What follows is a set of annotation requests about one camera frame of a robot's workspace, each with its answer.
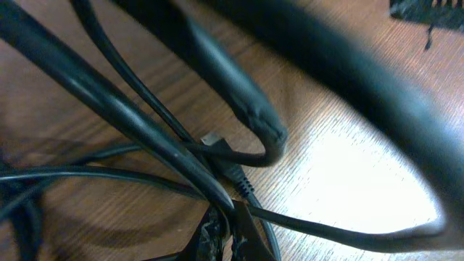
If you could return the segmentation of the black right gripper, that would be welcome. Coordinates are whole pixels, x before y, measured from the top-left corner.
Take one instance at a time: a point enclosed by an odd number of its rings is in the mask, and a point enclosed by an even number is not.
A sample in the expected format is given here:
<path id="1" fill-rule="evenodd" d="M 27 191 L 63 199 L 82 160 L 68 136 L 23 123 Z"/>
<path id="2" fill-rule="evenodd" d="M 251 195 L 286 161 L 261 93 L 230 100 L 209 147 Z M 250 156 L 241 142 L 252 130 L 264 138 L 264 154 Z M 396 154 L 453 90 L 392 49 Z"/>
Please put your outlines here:
<path id="1" fill-rule="evenodd" d="M 392 18 L 463 31 L 463 0 L 390 0 Z"/>

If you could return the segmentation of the black speckled left gripper finger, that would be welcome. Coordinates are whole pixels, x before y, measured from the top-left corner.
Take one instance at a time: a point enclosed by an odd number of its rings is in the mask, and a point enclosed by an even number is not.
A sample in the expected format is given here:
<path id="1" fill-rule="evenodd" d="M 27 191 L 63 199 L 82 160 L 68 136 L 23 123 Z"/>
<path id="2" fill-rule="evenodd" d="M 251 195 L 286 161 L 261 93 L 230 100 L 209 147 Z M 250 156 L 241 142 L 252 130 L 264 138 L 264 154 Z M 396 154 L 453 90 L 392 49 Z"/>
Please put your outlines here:
<path id="1" fill-rule="evenodd" d="M 236 214 L 231 221 L 209 207 L 182 251 L 147 261 L 221 261 L 228 240 L 233 241 L 233 261 L 276 261 L 258 234 L 246 204 L 235 201 L 234 207 Z"/>

